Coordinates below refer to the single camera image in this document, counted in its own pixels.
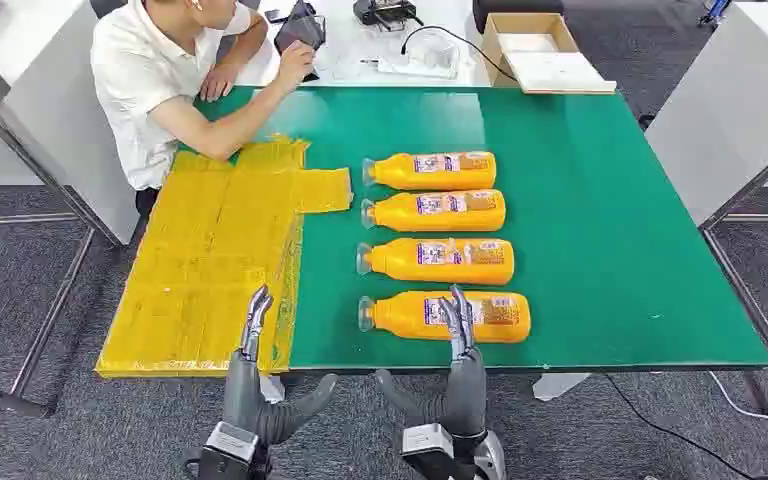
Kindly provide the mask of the person's right hand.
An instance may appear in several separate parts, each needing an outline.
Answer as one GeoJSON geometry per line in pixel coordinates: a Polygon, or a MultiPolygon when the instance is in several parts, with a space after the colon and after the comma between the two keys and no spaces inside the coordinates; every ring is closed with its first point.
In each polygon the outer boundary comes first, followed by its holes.
{"type": "Polygon", "coordinates": [[[294,41],[281,54],[279,69],[271,85],[285,94],[295,90],[313,72],[314,57],[311,46],[294,41]]]}

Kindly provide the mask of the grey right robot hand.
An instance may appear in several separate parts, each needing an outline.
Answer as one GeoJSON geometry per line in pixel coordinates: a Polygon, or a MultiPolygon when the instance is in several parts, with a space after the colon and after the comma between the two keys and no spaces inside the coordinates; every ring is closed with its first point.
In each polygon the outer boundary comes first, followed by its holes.
{"type": "Polygon", "coordinates": [[[416,398],[385,369],[376,370],[374,378],[385,398],[408,418],[439,423],[458,438],[478,438],[486,431],[486,370],[474,337],[472,306],[460,286],[451,286],[450,292],[451,299],[439,299],[451,345],[445,391],[416,398]]]}

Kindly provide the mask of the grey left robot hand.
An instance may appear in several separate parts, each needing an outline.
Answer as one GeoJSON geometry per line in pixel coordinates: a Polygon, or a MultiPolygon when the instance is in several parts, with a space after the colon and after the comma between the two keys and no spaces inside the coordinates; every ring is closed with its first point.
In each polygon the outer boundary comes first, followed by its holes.
{"type": "Polygon", "coordinates": [[[261,392],[257,365],[263,320],[273,303],[268,286],[252,295],[239,346],[232,351],[225,384],[223,420],[257,435],[267,445],[288,440],[299,428],[326,408],[333,398],[339,376],[325,375],[305,396],[278,403],[268,402],[261,392]]]}

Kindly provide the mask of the person's left hand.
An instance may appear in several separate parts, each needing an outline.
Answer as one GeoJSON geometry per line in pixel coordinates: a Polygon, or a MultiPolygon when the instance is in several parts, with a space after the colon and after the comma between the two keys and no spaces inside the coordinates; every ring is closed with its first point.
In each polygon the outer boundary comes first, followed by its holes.
{"type": "Polygon", "coordinates": [[[240,69],[241,67],[233,62],[214,65],[202,82],[199,98],[213,102],[228,95],[235,85],[240,69]]]}

